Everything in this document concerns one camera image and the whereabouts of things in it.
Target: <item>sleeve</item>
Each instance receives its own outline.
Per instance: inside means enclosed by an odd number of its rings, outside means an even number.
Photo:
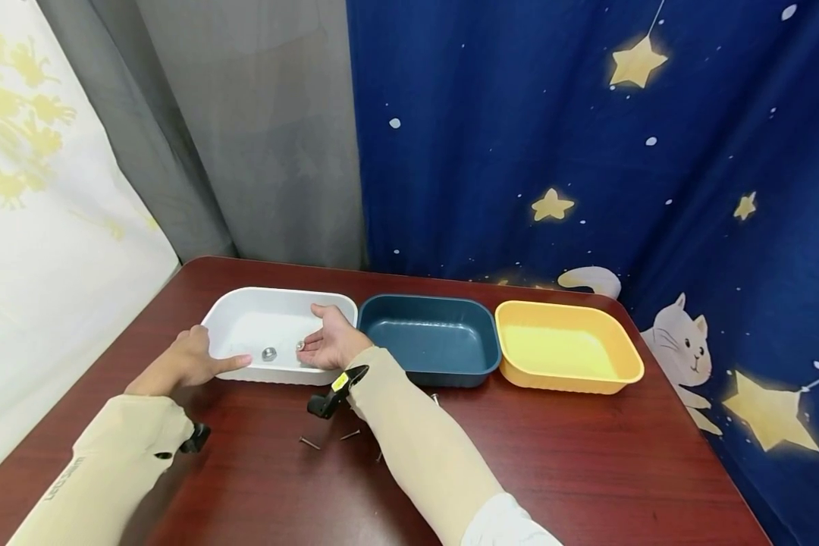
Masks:
[[[193,424],[168,397],[111,398],[8,544],[118,544],[134,510],[192,433]]]
[[[462,540],[472,521],[478,519],[483,510],[486,513],[492,510],[488,507],[490,500],[502,499],[502,495],[513,497],[504,493],[459,424],[410,383],[388,351],[370,347],[356,357],[351,367],[364,364],[369,370],[352,389],[352,407],[370,425],[394,481],[419,508],[440,541],[447,546],[521,544],[508,540]],[[502,500],[497,501],[495,508],[499,508],[500,502]],[[518,505],[516,509],[518,512],[513,511],[511,519],[504,519],[505,524],[528,523],[545,533]],[[506,510],[496,511],[510,515]],[[525,519],[516,517],[519,513],[524,513]]]
[[[513,495],[500,493],[473,517],[461,546],[563,546],[524,511]]]

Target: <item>yellow plastic tray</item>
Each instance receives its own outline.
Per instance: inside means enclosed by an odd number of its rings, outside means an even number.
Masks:
[[[600,309],[504,301],[494,312],[500,371],[520,387],[616,394],[643,378],[643,359],[622,325]]]

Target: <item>screw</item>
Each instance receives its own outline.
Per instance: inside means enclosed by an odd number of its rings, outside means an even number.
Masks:
[[[314,447],[317,450],[322,450],[320,447],[316,446],[316,444],[313,444],[311,441],[308,441],[308,439],[304,438],[303,436],[300,437],[299,441],[303,442],[304,444],[307,444],[307,446]]]
[[[355,431],[355,432],[350,432],[350,433],[348,433],[348,435],[343,436],[342,438],[340,438],[340,442],[344,441],[344,439],[351,438],[351,437],[353,437],[354,435],[360,435],[360,430],[357,430],[357,431]]]

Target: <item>left hand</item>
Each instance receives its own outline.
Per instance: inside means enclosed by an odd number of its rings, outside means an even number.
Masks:
[[[209,330],[193,326],[179,333],[173,344],[149,364],[124,394],[169,396],[178,387],[202,385],[224,372],[245,368],[251,355],[213,358],[209,355]]]

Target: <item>white curtain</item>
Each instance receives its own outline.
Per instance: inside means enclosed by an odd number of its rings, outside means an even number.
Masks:
[[[0,462],[177,266],[33,0],[0,0]]]

